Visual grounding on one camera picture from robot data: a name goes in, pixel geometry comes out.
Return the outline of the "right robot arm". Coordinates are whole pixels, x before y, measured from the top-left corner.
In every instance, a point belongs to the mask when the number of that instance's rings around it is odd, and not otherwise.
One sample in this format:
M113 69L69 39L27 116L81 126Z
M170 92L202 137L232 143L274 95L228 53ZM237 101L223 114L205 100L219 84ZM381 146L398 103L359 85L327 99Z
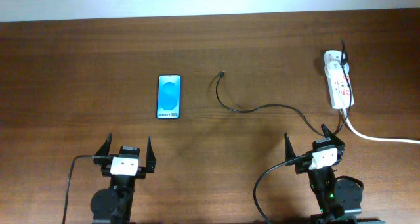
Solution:
M285 138L285 162L295 173L308 175L310 188L321 213L310 216L311 223L356 223L361 214L364 184L349 176L337 177L333 170L343 157L345 143L325 125L324 138L312 143L312 150L296 156L288 134Z

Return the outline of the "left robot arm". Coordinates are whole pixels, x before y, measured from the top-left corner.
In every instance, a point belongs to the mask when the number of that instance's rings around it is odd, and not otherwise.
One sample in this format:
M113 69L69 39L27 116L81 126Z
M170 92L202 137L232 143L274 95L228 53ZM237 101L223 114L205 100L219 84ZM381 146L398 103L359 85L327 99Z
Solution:
M110 154L112 135L95 153L94 164L100 166L109 187L97 191L91 198L93 223L129 223L135 193L135 182L145 179L156 168L151 138L146 146L146 165L140 165L140 149L122 146L118 154Z

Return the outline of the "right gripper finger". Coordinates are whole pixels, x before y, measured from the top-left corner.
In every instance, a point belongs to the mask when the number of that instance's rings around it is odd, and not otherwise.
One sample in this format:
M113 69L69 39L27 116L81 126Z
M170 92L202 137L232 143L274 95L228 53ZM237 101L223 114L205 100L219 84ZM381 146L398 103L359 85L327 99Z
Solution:
M331 132L325 124L321 125L325 140L335 146L343 146L344 142L340 140L333 132Z
M285 140L285 161L288 162L290 160L295 159L297 156L295 155L293 146L291 144L289 135L287 133L284 134L284 140Z

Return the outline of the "blue screen smartphone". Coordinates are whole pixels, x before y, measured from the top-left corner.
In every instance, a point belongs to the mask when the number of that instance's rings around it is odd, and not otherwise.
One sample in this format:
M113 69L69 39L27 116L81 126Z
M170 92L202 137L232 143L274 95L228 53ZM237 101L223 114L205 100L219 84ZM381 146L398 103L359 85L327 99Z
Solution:
M181 76L160 75L158 77L157 110L158 119L180 118Z

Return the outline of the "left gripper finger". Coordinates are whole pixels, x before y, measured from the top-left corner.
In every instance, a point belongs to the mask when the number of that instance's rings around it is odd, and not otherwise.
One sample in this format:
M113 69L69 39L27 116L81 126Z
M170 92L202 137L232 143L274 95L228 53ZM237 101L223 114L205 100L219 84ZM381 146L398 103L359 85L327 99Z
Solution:
M104 144L97 150L94 154L95 158L93 160L94 164L101 166L107 164L110 161L109 151L112 142L112 134L109 133Z
M146 149L146 173L153 173L156 167L156 157L152 149L151 137L148 137L147 149Z

